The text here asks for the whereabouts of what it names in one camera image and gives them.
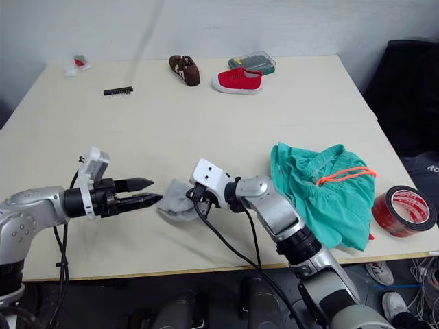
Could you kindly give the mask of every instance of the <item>red sneaker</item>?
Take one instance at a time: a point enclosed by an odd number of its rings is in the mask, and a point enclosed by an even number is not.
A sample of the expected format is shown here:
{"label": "red sneaker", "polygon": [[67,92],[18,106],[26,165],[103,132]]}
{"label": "red sneaker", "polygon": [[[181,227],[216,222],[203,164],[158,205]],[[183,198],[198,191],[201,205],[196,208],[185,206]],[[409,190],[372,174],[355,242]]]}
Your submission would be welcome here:
{"label": "red sneaker", "polygon": [[222,93],[254,95],[262,90],[262,72],[238,67],[218,73],[212,78],[212,85]]}

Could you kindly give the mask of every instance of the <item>black cable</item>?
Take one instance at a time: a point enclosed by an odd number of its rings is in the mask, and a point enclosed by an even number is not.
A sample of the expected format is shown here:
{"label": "black cable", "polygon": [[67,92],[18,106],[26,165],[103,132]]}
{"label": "black cable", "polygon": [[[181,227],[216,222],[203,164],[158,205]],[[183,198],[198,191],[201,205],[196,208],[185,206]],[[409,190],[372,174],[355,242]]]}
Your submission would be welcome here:
{"label": "black cable", "polygon": [[248,217],[248,220],[250,222],[250,226],[252,227],[254,250],[256,250],[256,258],[258,260],[258,268],[261,269],[262,268],[261,255],[259,253],[258,237],[256,236],[256,228],[254,228],[254,221],[253,221],[252,215],[250,215],[250,213],[248,212],[247,209],[244,209],[244,212]]}
{"label": "black cable", "polygon": [[[84,157],[80,156],[79,162],[84,163]],[[70,182],[70,188],[73,188],[75,186],[75,182],[78,178],[78,175],[79,175],[79,170],[77,170],[75,172],[75,175],[73,175],[73,178]],[[53,328],[53,326],[56,325],[58,313],[60,312],[62,303],[64,302],[64,299],[67,294],[67,288],[69,287],[69,281],[70,281],[69,264],[67,262],[67,256],[66,256],[68,232],[69,232],[69,224],[66,223],[64,224],[64,230],[62,232],[62,241],[61,241],[60,234],[58,233],[58,228],[54,226],[55,239],[61,252],[61,261],[56,264],[56,266],[60,267],[60,286],[58,289],[58,303],[56,305],[54,314],[52,315],[52,318],[50,319],[50,322],[47,325],[48,328]]]}
{"label": "black cable", "polygon": [[197,212],[199,218],[201,218],[201,220],[207,225],[207,227],[209,227],[211,229],[211,231],[213,233],[215,233],[215,235],[222,241],[223,244],[226,245],[226,247],[228,249],[230,249],[235,255],[237,255],[238,257],[240,257],[241,259],[245,260],[248,264],[252,265],[255,269],[257,269],[259,271],[259,273],[261,274],[262,278],[274,289],[274,291],[276,291],[276,293],[278,294],[278,296],[282,299],[282,301],[285,303],[286,307],[288,308],[288,310],[291,313],[291,316],[296,320],[296,323],[298,325],[298,327],[300,329],[305,329],[305,327],[303,326],[301,320],[298,317],[297,312],[292,308],[291,303],[288,300],[288,297],[286,296],[286,294],[283,292],[283,290],[280,288],[279,285],[277,285],[277,283],[275,281],[273,281],[273,279],[271,279],[271,277],[269,277],[268,274],[266,274],[262,268],[258,267],[257,264],[255,264],[253,261],[251,261],[249,258],[247,258],[246,256],[244,256],[243,254],[241,254],[240,252],[238,252],[223,236],[222,234],[215,228],[215,226],[213,226],[208,220],[207,218],[201,213],[200,208],[198,208],[198,202],[196,200],[193,201],[193,207],[195,208],[195,211]]}
{"label": "black cable", "polygon": [[44,329],[43,325],[39,322],[37,317],[25,309],[19,307],[3,307],[1,308],[1,312],[3,313],[3,315],[16,315],[32,329]]}

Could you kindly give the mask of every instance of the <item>white table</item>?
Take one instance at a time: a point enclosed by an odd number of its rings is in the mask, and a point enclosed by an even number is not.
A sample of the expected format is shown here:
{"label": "white table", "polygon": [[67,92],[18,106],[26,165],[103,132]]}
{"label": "white table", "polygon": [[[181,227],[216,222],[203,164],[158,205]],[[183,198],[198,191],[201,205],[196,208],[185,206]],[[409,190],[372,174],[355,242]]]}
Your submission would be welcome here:
{"label": "white table", "polygon": [[[203,84],[194,88],[181,84],[166,61],[140,62],[134,92],[118,97],[103,97],[101,92],[122,86],[128,63],[96,64],[71,79],[63,78],[57,66],[48,66],[2,131],[0,197],[27,188],[68,186],[78,154],[89,145],[110,154],[106,177],[149,178],[155,185],[148,189],[157,193],[163,193],[172,178],[187,180],[201,157],[232,175],[269,174],[270,150],[279,141],[317,151],[345,144],[378,171],[377,194],[397,184],[413,186],[338,58],[276,60],[278,71],[264,77],[265,90],[256,96],[211,90],[207,80],[223,69],[225,60],[196,60]],[[245,217],[213,209],[209,219],[239,250],[254,256]],[[285,266],[259,223],[257,231],[263,263]],[[357,263],[423,256],[439,249],[436,226],[400,239],[373,222],[371,233],[375,240],[365,252],[340,248],[333,250],[335,257],[341,263]],[[155,207],[92,222],[71,220],[67,256],[73,278],[245,265],[204,224],[165,221]],[[58,259],[53,232],[41,232],[26,259],[25,278],[57,278]]]}

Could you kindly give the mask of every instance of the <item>tape roll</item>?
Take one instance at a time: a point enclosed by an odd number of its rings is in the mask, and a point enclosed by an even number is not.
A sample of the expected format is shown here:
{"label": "tape roll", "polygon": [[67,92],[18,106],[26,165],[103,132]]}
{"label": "tape roll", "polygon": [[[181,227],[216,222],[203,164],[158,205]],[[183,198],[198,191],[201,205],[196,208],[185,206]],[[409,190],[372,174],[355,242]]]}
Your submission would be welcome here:
{"label": "tape roll", "polygon": [[437,218],[430,200],[408,186],[394,186],[376,198],[372,214],[384,230],[399,237],[429,230]]}

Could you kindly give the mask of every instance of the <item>brown shoe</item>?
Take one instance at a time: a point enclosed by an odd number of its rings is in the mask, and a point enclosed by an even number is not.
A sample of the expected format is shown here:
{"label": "brown shoe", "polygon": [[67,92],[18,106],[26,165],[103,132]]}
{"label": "brown shoe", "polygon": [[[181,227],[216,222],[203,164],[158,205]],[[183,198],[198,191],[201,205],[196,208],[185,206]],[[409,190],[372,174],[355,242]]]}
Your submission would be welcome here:
{"label": "brown shoe", "polygon": [[200,72],[189,56],[174,55],[169,58],[171,70],[181,76],[188,86],[200,84]]}

